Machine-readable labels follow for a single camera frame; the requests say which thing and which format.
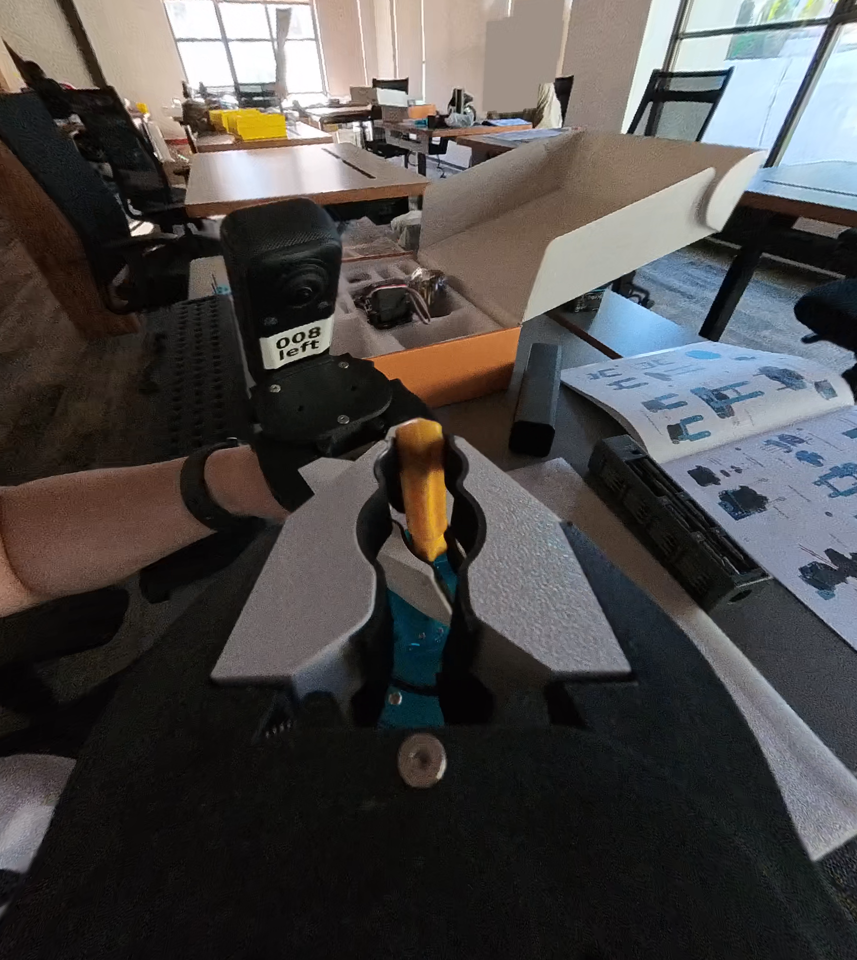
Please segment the blue round metal disc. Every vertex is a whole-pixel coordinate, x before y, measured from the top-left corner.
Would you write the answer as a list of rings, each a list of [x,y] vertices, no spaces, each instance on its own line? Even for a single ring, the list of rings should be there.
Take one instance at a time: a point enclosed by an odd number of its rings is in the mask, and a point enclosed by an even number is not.
[[[445,718],[437,675],[450,625],[388,590],[392,619],[393,664],[376,725],[383,729],[438,729]]]

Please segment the yellow handled screwdriver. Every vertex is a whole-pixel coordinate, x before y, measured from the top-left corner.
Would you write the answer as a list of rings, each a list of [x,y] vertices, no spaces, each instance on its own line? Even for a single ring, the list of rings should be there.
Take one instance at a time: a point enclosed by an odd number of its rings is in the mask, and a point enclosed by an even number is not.
[[[434,563],[447,549],[448,491],[446,442],[442,426],[417,417],[395,433],[398,480],[413,552]]]

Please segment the orange cardboard box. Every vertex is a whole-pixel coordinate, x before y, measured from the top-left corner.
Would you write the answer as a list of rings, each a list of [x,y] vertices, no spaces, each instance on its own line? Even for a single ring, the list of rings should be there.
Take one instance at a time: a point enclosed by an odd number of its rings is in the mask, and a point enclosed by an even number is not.
[[[331,350],[430,407],[506,390],[525,321],[717,234],[765,157],[569,131],[436,180],[414,254],[343,265]],[[375,330],[353,295],[416,265],[446,276],[442,315]]]

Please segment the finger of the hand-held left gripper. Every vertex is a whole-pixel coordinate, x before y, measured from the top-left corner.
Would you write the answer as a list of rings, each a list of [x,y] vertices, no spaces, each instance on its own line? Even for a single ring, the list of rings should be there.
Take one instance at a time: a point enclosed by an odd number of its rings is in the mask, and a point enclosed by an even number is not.
[[[402,534],[390,534],[380,548],[379,564],[390,592],[425,617],[451,624],[452,601],[435,570],[412,553]]]

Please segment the black perforated panel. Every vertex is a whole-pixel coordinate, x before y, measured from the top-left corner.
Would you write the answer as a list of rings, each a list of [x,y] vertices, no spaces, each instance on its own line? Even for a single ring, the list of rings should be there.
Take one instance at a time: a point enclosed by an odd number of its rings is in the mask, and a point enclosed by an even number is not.
[[[229,295],[214,294],[145,317],[147,452],[155,460],[255,433],[239,331]]]

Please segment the black office chair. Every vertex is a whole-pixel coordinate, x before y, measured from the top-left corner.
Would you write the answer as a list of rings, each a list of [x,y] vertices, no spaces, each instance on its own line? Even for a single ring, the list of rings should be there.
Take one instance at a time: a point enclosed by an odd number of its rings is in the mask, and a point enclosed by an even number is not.
[[[628,126],[628,135],[702,141],[733,73],[733,67],[715,71],[654,69]]]
[[[118,93],[111,87],[74,88],[64,90],[63,96],[104,157],[126,213],[165,234],[186,227],[190,217],[184,198],[177,196]]]
[[[118,197],[36,94],[0,93],[0,142],[62,215],[110,312],[144,313],[186,298],[179,238],[132,233]]]

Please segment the person's white shirt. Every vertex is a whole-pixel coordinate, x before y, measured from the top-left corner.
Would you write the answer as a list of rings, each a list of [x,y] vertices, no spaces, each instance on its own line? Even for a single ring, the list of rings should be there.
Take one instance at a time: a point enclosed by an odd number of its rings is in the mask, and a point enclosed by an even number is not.
[[[28,870],[74,768],[59,755],[0,758],[0,870]]]

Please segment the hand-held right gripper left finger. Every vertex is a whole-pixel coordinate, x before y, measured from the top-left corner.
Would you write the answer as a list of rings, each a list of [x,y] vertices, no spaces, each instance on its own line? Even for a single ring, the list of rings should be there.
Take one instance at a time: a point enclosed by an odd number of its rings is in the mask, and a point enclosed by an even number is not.
[[[379,554],[394,524],[376,442],[284,522],[213,666],[221,687],[331,696],[356,724],[379,724],[393,626]]]

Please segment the open instruction booklet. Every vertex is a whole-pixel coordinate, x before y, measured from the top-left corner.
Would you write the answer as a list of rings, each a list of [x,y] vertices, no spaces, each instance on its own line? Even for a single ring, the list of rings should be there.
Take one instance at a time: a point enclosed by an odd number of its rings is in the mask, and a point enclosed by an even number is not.
[[[560,378],[857,653],[857,403],[841,374],[693,342]]]

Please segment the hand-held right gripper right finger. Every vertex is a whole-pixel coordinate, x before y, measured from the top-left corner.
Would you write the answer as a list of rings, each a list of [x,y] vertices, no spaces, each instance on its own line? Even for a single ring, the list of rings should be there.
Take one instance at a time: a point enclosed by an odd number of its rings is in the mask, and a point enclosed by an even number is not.
[[[622,683],[633,670],[565,523],[467,440],[445,438],[452,505],[451,625],[439,668],[446,724],[536,715],[565,685]]]

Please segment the black bit case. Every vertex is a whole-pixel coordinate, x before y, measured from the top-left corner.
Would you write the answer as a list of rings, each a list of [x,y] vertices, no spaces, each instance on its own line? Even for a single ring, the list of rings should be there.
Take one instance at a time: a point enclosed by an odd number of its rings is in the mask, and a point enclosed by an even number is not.
[[[706,613],[773,582],[629,436],[594,444],[586,483]]]

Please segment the wooden pillar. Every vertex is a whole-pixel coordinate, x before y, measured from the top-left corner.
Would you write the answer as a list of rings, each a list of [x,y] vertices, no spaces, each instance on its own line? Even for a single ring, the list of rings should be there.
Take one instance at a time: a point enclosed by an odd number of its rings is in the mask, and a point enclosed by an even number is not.
[[[20,89],[20,75],[0,34],[0,93]],[[140,330],[136,316],[106,307],[75,231],[1,139],[0,211],[81,336],[98,340]]]

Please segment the person's left forearm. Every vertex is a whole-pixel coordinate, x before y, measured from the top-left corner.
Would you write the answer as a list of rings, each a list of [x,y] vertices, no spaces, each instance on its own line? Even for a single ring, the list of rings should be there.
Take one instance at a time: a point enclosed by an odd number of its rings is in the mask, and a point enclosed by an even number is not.
[[[282,522],[248,445],[189,458],[0,486],[0,618],[122,582],[214,529],[216,520]]]

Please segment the dark top table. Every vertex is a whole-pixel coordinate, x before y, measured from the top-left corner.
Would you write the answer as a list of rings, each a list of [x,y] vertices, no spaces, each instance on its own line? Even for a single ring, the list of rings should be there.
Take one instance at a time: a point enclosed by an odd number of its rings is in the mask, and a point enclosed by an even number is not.
[[[736,252],[699,329],[710,341],[722,337],[763,257],[857,279],[857,162],[763,169],[716,236]]]

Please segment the grey desk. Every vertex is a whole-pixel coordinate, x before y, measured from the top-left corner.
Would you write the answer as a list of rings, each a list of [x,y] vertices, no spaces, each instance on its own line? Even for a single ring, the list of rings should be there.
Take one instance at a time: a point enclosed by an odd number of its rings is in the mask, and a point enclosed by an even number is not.
[[[692,341],[691,331],[615,294],[604,294],[598,310],[531,319],[520,329],[519,358],[510,387],[461,403],[436,414],[446,429],[464,437],[507,473],[529,470],[551,457],[531,458],[510,453],[508,435],[516,395],[531,343],[554,343],[562,348],[565,366],[609,359],[602,347],[616,354],[645,354]],[[580,477],[585,476],[597,441],[625,432],[587,400],[563,388],[559,398],[552,457],[561,457]],[[614,562],[627,558],[628,549],[641,551],[630,561],[641,582],[654,596],[656,573],[666,570],[647,544],[628,527],[623,514],[609,501],[596,501],[596,488],[579,479],[572,521]],[[737,604],[717,607],[710,614],[730,641],[747,656],[782,699],[806,725],[857,774],[857,653],[838,638],[794,595],[778,584]]]

